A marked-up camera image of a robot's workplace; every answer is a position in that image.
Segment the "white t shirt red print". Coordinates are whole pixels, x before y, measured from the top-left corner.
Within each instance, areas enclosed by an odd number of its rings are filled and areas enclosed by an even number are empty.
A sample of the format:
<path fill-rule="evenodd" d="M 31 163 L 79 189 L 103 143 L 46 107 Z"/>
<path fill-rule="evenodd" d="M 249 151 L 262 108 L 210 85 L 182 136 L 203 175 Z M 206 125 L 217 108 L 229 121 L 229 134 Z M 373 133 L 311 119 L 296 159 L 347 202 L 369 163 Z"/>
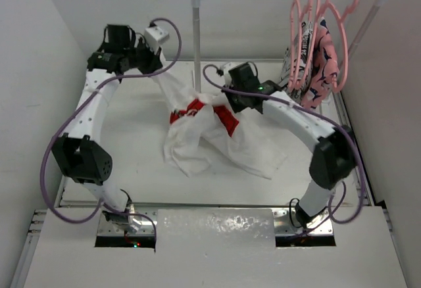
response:
<path fill-rule="evenodd" d="M 163 144 L 164 161 L 187 176 L 211 166 L 200 148 L 204 139 L 246 172 L 270 179 L 287 156 L 257 124 L 235 113 L 223 94 L 199 93 L 171 72 L 153 78 L 166 101 L 170 117 Z"/>

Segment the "pink plastic hanger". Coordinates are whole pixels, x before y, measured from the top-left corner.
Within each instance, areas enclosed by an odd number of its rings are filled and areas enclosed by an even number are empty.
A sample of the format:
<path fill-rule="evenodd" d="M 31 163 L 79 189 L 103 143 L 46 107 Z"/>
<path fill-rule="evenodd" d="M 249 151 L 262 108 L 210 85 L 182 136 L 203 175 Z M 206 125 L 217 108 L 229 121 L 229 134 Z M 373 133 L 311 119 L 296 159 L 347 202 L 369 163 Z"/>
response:
<path fill-rule="evenodd" d="M 295 89 L 301 56 L 301 40 L 302 40 L 302 27 L 301 27 L 301 4 L 299 0 L 293 0 L 290 9 L 290 73 L 288 81 L 288 90 Z"/>

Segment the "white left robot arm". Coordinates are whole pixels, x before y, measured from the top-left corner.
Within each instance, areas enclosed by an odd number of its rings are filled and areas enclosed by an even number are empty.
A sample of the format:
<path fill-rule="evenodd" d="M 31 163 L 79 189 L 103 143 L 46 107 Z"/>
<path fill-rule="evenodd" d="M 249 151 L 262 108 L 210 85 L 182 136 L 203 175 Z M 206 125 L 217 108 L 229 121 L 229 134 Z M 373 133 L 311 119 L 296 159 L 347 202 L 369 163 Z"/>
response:
<path fill-rule="evenodd" d="M 155 23 L 150 23 L 140 36 L 127 25 L 106 26 L 100 47 L 87 60 L 77 115 L 52 147 L 64 176 L 83 185 L 96 199 L 119 212 L 125 211 L 128 195 L 108 181 L 112 157 L 100 145 L 101 128 L 121 82 L 117 77 L 133 68 L 142 74 L 161 69 L 161 45 L 168 38 L 169 33 Z"/>

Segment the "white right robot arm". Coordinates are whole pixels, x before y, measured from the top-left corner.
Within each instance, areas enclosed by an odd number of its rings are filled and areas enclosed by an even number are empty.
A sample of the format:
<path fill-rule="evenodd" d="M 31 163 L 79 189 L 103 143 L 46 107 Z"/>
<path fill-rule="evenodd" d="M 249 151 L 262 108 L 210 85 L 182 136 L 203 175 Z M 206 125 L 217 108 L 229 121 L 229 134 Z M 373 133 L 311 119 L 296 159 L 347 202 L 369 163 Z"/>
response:
<path fill-rule="evenodd" d="M 302 228 L 324 209 L 336 185 L 349 176 L 357 162 L 340 130 L 331 123 L 295 109 L 295 101 L 284 88 L 266 80 L 260 82 L 248 62 L 217 70 L 231 89 L 226 97 L 234 112 L 246 108 L 259 111 L 286 127 L 312 152 L 309 166 L 311 181 L 295 206 L 295 219 Z"/>

